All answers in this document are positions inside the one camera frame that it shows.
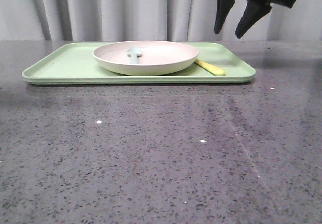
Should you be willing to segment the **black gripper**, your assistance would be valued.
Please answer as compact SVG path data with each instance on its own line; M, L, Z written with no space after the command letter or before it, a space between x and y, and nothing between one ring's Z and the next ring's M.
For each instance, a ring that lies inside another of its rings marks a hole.
M235 31L238 39L241 39L253 24L271 11L271 5L266 2L292 8L296 0L249 0ZM220 33L226 17L234 4L235 0L217 0L216 19L214 25L215 34Z

